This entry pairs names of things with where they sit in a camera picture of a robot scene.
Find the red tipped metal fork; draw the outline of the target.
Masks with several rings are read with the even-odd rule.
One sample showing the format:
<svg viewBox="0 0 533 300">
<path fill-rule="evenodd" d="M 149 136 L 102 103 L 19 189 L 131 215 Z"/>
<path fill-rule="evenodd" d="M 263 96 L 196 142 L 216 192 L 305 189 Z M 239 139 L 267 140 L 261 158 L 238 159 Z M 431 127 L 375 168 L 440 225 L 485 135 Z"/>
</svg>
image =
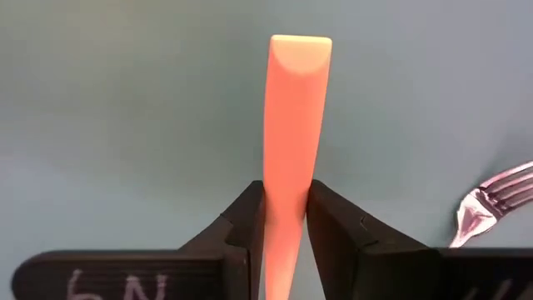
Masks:
<svg viewBox="0 0 533 300">
<path fill-rule="evenodd" d="M 460 248 L 490 231 L 503 217 L 533 202 L 533 160 L 496 174 L 461 200 L 456 211 L 456 234 L 449 247 Z"/>
</svg>

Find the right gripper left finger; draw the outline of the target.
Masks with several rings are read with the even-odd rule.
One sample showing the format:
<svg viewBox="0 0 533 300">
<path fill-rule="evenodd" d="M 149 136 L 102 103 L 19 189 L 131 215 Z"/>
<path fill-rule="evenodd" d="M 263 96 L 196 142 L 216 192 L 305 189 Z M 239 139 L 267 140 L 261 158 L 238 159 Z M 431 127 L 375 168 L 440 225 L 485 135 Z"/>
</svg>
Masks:
<svg viewBox="0 0 533 300">
<path fill-rule="evenodd" d="M 257 300 L 264 238 L 263 184 L 253 181 L 178 249 L 68 250 L 24 261 L 15 300 Z"/>
</svg>

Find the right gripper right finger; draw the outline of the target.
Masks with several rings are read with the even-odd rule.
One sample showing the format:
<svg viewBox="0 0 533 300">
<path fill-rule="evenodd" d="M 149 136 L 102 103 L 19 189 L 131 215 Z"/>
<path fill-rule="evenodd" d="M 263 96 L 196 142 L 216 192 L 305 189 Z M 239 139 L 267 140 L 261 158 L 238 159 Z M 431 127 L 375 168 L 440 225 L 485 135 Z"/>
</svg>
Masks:
<svg viewBox="0 0 533 300">
<path fill-rule="evenodd" d="M 306 219 L 326 300 L 533 300 L 533 248 L 427 247 L 318 180 Z"/>
</svg>

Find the wooden handled metal fork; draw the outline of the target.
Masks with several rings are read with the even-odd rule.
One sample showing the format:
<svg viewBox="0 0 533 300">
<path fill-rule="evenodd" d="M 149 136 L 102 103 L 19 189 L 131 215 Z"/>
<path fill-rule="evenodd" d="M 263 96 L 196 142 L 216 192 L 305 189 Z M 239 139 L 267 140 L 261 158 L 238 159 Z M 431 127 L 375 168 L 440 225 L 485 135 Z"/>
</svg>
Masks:
<svg viewBox="0 0 533 300">
<path fill-rule="evenodd" d="M 263 118 L 265 299 L 288 300 L 320 140 L 332 40 L 271 37 Z"/>
</svg>

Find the green table mat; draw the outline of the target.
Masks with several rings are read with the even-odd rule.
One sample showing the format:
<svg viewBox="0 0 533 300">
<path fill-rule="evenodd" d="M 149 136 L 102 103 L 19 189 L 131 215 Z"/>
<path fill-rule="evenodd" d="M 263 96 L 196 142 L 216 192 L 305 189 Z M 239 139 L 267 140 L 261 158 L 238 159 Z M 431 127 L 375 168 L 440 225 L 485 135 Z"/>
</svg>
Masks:
<svg viewBox="0 0 533 300">
<path fill-rule="evenodd" d="M 261 178 L 276 33 L 332 40 L 316 178 L 424 244 L 533 159 L 533 0 L 0 0 L 0 300 L 44 251 L 178 248 Z"/>
</svg>

